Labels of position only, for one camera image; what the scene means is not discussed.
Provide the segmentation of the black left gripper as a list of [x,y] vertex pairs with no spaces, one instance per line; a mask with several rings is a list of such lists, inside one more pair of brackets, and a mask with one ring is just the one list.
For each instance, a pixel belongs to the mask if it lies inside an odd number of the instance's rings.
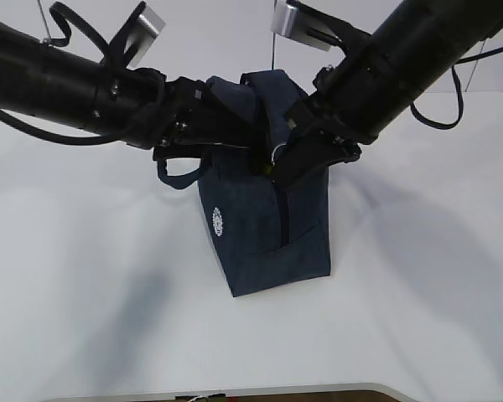
[[166,76],[151,68],[130,72],[140,106],[125,120],[116,139],[143,150],[153,160],[201,159],[212,147],[248,149],[258,145],[258,99],[248,86],[220,77],[204,82]]

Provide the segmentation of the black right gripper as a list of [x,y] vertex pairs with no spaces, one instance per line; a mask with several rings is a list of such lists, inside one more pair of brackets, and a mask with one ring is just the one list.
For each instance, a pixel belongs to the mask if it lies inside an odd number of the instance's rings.
[[291,188],[335,164],[357,162],[358,143],[373,143],[386,127],[382,62],[323,67],[313,84],[315,92],[283,115],[289,129],[287,146],[272,167],[272,179],[280,188]]

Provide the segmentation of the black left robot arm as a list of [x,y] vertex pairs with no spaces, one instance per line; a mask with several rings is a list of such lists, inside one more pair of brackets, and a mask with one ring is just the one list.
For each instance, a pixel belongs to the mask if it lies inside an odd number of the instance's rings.
[[0,22],[0,121],[30,136],[88,147],[251,148],[261,128],[207,84],[157,70],[97,63]]

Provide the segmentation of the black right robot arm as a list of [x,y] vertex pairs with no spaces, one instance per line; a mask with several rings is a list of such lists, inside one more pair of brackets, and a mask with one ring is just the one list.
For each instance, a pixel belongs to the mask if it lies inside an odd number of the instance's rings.
[[314,93],[284,115],[290,136],[272,178],[290,188],[321,168],[354,162],[389,124],[469,50],[503,29],[503,1],[404,1],[373,33],[299,1],[280,1],[272,31],[344,58],[314,78]]

